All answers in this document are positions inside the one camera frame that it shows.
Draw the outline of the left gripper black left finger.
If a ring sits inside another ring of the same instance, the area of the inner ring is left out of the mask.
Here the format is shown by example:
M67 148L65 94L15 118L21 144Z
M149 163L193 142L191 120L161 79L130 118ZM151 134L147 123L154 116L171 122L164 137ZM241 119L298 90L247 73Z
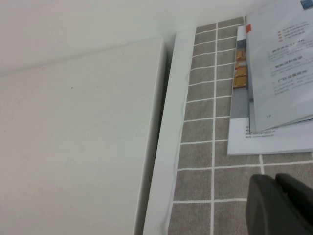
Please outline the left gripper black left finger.
M305 232L305 226L274 179L261 174L253 175L249 181L246 225L250 235L299 235Z

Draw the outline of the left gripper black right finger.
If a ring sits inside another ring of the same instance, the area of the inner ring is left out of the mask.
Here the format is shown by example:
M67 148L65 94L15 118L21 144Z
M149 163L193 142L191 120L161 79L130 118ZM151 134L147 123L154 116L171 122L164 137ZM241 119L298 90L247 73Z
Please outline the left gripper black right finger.
M303 229L309 235L313 234L313 189L286 173L277 173L276 183L291 205L291 210Z

